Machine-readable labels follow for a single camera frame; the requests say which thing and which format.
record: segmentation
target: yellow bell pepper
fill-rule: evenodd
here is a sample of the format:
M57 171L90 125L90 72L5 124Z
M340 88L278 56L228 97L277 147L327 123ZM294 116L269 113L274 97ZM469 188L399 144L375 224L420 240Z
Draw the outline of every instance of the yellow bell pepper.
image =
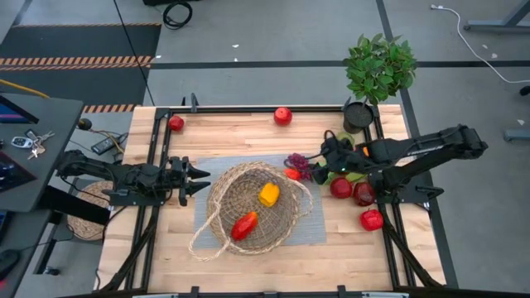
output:
M272 207L280 196L280 188L271 182L265 184L259 192L259 201L267 207Z

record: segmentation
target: wooden table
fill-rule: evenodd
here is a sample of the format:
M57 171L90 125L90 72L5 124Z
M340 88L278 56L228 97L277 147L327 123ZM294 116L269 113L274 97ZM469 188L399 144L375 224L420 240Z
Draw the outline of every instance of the wooden table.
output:
M136 108L132 116L129 140L123 162L147 161L155 108ZM399 105L380 105L385 137L407 138ZM255 156L314 152L320 150L323 132L342 130L340 113L295 113L288 127L274 125L270 113L182 114L183 132L173 132L169 156L200 157ZM159 164L161 123L155 165ZM362 142L361 134L355 136ZM193 199L180 207L176 195L161 208L158 219L149 293L255 291L336 291L346 285L348 291L391 290L388 264L381 230L366 232L359 215L367 208L351 199L330 197L327 187L320 188L325 216L327 242L320 245L280 246L270 253L254 257L229 252L211 262L196 261L188 253L194 233ZM420 263L440 283L444 282L441 262L427 212L414 204L402 204L402 217L408 246ZM128 207L108 226L99 275L102 285L119 269L130 252L137 207ZM401 283L405 284L402 259L394 246ZM199 250L209 255L214 250ZM135 286L142 270L138 258Z

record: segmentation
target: basket handle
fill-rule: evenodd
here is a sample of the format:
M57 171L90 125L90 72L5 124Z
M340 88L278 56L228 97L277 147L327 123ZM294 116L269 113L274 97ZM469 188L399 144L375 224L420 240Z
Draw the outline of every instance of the basket handle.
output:
M303 185L302 183L296 181L296 180L291 180L289 179L294 185L298 186L298 188L302 191L302 193L304 194L303 196L306 197L308 200L309 200L309 207L307 208L306 212L304 213L300 213L297 215L298 218L300 217L303 217L303 216L306 216L308 215L309 213L311 213L311 211L313 211L313 195L311 194L311 192L307 189L307 187L305 185Z
M207 261L211 261L211 260L214 260L216 259L217 257L219 257L221 255L221 253L223 253L226 248L228 248L228 246L230 245L230 240L228 237L226 237L226 235L224 234L224 230L221 229L221 233L223 233L224 235L224 238L226 239L226 242L224 242L224 245L223 247L217 251L213 256L211 257L199 257L197 256L197 254L195 253L195 251L193 250L193 244L195 243L195 240L197 240L197 238L199 237L199 235L208 227L210 226L210 224L212 223L212 221L214 221L214 219L219 215L219 212L221 210L221 204L217 201L214 202L215 204L215 211L208 217L208 220L206 220L205 224L202 225L202 227L200 227L197 232L195 232L195 234L193 235L193 238L191 238L191 241L190 241L190 245L188 245L188 251L190 251L190 254L196 258L197 260L199 261L202 261L202 262L207 262Z

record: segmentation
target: red fruit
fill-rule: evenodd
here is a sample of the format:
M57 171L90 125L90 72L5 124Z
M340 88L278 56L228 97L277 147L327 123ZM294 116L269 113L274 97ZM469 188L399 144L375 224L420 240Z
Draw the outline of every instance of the red fruit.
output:
M248 212L232 227L232 238L235 241L245 239L250 232L258 225L258 214L254 211Z
M364 211L360 219L363 228L369 232L383 227L383 215L377 210Z
M168 125L171 130L178 132L184 127L184 120L176 115L173 115L169 119Z
M370 206L375 202L375 191L368 182L359 182L354 187L353 198L359 206Z
M296 181L300 181L301 179L301 173L295 169L285 169L283 170L283 172L285 173L285 175L287 177L289 177L289 179L293 179L293 180L296 180Z
M274 122L280 126L286 126L291 123L292 113L288 108L277 108L274 112Z
M352 187L346 178L340 177L331 181L330 191L335 198L346 199L351 196Z

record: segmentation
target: concrete floor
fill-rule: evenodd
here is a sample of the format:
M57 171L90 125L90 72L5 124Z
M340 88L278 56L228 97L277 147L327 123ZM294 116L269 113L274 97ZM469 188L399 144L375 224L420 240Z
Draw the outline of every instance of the concrete floor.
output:
M438 0L434 4L454 8L467 20L502 18L518 2ZM431 11L430 3L421 0L384 3L393 34L403 34L419 60L475 60L456 35L451 13ZM22 4L22 0L0 2L0 40ZM118 0L118 5L126 22L160 21L160 13L139 0ZM180 31L162 28L157 62L341 60L358 35L383 30L371 0L329 0L325 5L316 0L204 0L191 5L195 11L189 26ZM22 18L23 24L105 22L118 22L108 0L33 0ZM530 60L528 36L464 34L485 57ZM530 79L529 68L499 71L509 79ZM349 96L342 68L151 70L148 83L159 105L178 104L191 92L201 104L343 103ZM439 201L461 288L530 292L526 253L530 144L502 139L505 128L521 127L518 120L530 122L530 98L518 96L521 87L505 84L487 68L455 68L419 69L409 90L421 133L463 123L476 128L489 144L476 161L452 161L432 172L435 185L446 190ZM117 132L127 131L131 117L130 113L85 116L97 129ZM76 132L73 140L86 147L97 139L81 133ZM51 265L68 274L28 274L17 297L89 292L99 251L93 244L58 243Z

